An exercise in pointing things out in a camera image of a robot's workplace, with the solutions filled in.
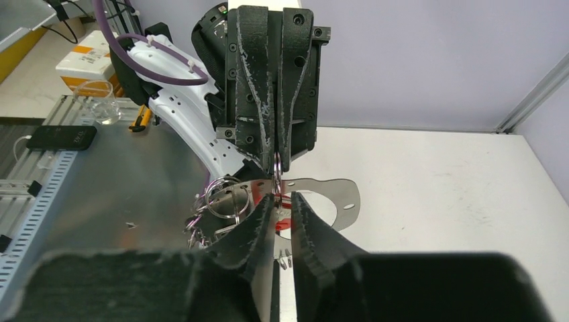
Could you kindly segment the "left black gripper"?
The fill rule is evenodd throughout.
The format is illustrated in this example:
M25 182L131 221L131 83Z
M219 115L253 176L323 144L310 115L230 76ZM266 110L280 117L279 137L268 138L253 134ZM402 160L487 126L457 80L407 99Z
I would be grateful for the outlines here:
M314 147L321 49L329 27L309 9L242 5L227 15L225 106L216 124L266 173Z

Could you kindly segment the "red key tag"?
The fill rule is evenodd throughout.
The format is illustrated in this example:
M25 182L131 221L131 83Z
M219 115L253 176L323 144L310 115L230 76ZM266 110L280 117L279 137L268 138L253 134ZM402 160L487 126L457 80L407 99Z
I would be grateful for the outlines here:
M276 211L276 231L284 231L291 228L291 197L289 195L275 195L275 200L279 199L281 204Z

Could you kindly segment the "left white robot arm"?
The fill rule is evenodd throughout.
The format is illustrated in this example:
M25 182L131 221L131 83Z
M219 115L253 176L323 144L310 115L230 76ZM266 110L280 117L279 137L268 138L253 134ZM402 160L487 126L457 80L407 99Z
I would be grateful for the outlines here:
M300 1L223 1L191 30L194 54L164 23L116 36L101 1L95 12L126 96L171 126L211 177L269 178L314 148L331 30Z

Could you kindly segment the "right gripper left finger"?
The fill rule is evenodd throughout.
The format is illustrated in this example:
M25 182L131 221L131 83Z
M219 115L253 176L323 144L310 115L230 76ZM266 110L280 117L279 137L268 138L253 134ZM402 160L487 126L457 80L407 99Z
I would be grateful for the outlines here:
M52 252L6 321L269 321L274 197L201 250Z

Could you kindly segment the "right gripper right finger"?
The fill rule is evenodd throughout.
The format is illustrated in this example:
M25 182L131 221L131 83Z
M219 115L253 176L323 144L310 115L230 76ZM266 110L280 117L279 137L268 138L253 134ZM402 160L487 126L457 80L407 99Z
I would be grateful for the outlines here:
M299 321L551 321L525 269L496 252L370 253L293 193Z

